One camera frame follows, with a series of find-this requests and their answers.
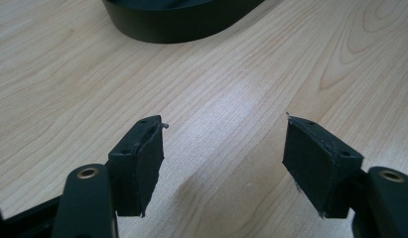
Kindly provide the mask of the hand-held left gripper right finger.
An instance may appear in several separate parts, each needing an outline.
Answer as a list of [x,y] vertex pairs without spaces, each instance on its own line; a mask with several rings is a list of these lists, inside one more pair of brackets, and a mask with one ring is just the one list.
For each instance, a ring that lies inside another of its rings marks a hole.
[[362,154],[319,124],[288,117],[282,163],[323,217],[347,217],[350,182],[362,161]]

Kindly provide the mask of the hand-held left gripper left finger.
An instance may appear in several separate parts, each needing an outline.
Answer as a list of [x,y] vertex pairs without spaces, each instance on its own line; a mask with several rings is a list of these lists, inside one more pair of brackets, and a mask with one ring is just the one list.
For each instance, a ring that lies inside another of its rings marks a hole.
[[164,161],[160,115],[143,118],[108,154],[114,208],[118,216],[144,216]]

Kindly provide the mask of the black hook stand with tray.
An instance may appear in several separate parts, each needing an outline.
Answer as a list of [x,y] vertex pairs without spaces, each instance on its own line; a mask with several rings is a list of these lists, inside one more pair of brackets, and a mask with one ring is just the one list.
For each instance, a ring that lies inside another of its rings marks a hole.
[[113,25],[146,43],[176,44],[217,34],[264,0],[102,0]]

